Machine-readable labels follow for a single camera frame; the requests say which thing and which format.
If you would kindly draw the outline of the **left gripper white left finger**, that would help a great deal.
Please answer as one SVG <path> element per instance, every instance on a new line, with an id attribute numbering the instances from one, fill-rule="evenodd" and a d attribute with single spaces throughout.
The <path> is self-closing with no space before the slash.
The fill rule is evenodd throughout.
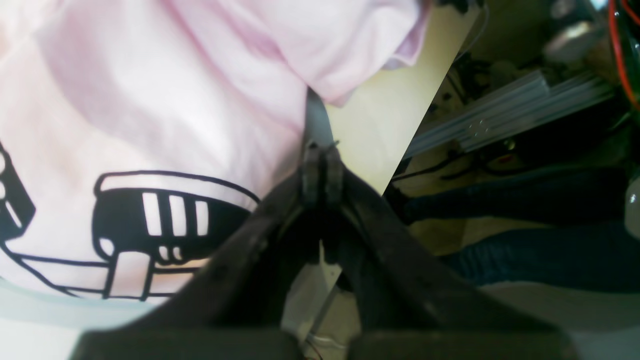
<path id="1" fill-rule="evenodd" d="M 323 148 L 309 145 L 296 173 L 176 296 L 126 326 L 85 333 L 71 358 L 303 360 L 280 323 L 295 277 L 319 260 L 318 236 L 301 231 L 322 205 Z"/>

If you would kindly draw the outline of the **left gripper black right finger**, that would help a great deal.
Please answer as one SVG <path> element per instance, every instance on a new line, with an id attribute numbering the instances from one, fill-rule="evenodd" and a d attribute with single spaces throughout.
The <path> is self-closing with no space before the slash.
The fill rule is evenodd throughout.
<path id="1" fill-rule="evenodd" d="M 557 326 L 484 294 L 409 234 L 386 201 L 322 153 L 327 254 L 352 283 L 363 322 L 349 360 L 577 360 Z"/>

